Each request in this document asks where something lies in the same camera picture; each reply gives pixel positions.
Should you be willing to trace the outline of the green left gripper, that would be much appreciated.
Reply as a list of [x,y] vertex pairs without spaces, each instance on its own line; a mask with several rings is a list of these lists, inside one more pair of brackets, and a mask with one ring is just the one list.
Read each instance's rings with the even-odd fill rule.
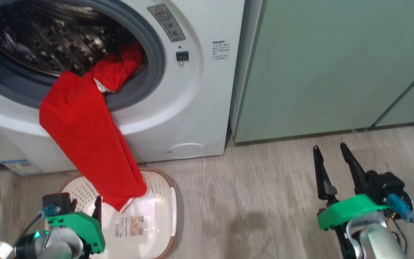
[[83,212],[75,212],[77,200],[70,202],[70,213],[47,217],[50,227],[67,227],[85,241],[90,254],[101,254],[105,251],[106,241],[102,233],[102,197],[94,202],[92,217]]

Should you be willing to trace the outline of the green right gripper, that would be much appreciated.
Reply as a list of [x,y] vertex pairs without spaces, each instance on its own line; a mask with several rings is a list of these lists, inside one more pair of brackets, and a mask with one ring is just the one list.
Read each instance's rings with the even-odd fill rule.
[[322,231],[335,232],[343,259],[367,259],[361,234],[355,234],[354,229],[361,227],[361,232],[365,232],[370,225],[387,229],[383,216],[386,207],[377,205],[365,195],[368,186],[365,171],[345,143],[340,143],[340,149],[349,166],[356,195],[342,201],[336,199],[338,191],[331,184],[319,146],[314,146],[317,195],[320,200],[327,200],[326,208],[318,213],[318,226]]

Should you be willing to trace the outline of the red cloth garment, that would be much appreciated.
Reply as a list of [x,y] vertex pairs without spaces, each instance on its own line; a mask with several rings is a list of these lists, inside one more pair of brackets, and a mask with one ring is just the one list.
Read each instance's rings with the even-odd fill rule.
[[105,94],[120,90],[142,63],[143,48],[133,41],[82,76],[63,72],[40,106],[40,125],[115,210],[145,195],[148,187]]

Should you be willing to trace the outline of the cream basket with brown rim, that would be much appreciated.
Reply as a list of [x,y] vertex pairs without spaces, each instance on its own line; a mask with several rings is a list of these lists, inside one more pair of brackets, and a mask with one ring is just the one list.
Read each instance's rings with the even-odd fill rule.
[[[106,247],[90,259],[164,259],[177,232],[177,197],[168,175],[159,169],[141,168],[147,193],[120,210],[102,202],[102,232]],[[120,216],[144,216],[143,236],[115,237],[114,220]]]

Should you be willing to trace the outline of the white front-load washing machine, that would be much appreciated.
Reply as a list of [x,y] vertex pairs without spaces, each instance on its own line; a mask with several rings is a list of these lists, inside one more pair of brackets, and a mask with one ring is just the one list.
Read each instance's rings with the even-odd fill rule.
[[[150,95],[128,108],[110,110],[136,161],[173,160],[167,150],[181,143],[204,145],[201,157],[222,155],[245,0],[124,1],[154,28],[166,59],[162,79]],[[171,42],[147,10],[157,4],[167,5],[184,41]],[[212,43],[221,40],[230,43],[229,58],[213,61]],[[189,61],[178,62],[178,51],[189,51]],[[0,162],[21,159],[43,173],[75,170],[39,124],[39,109],[6,103],[0,96]]]

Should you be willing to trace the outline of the grey rubber door gasket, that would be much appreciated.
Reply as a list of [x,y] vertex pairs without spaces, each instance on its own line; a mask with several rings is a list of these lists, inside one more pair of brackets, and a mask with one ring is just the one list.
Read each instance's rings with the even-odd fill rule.
[[[0,0],[0,6],[20,0]],[[67,0],[105,13],[127,28],[143,48],[143,63],[116,94],[108,94],[110,110],[120,110],[142,101],[159,85],[165,68],[164,47],[154,28],[124,0]],[[19,66],[0,54],[0,96],[38,110],[58,77],[37,73]]]

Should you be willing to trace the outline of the white printed notice label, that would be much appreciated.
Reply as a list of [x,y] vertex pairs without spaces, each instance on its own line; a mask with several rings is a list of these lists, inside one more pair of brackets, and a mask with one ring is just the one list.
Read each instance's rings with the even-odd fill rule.
[[212,43],[212,60],[225,60],[229,58],[230,43],[225,40],[214,41]]

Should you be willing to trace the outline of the washing machine drum interior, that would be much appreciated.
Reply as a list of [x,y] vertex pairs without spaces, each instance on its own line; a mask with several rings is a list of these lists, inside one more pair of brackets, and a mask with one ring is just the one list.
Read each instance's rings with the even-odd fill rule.
[[20,0],[0,6],[0,54],[42,75],[84,75],[135,41],[122,24],[84,4]]

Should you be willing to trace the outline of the grey label sticker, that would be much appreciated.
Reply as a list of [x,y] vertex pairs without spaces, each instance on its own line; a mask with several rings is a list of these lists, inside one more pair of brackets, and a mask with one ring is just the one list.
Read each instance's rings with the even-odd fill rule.
[[147,10],[161,25],[171,42],[184,41],[186,39],[177,19],[171,13],[166,4],[151,5]]

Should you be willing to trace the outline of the blue energy label sticker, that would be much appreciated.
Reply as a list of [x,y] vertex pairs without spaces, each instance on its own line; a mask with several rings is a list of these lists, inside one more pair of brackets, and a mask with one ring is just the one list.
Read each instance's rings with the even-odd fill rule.
[[5,167],[21,176],[38,175],[43,171],[26,159],[1,161]]

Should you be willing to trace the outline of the wide green cabinet, grey side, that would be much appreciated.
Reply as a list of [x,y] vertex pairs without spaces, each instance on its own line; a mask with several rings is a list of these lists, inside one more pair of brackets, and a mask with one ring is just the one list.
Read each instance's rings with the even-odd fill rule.
[[376,126],[414,86],[414,0],[245,0],[236,144]]

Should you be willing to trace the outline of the round white filter cover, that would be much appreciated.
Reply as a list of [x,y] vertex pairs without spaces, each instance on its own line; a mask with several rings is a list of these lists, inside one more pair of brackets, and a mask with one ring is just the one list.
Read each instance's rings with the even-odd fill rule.
[[200,143],[181,143],[171,146],[167,155],[175,159],[189,159],[201,157],[205,154],[206,147]]

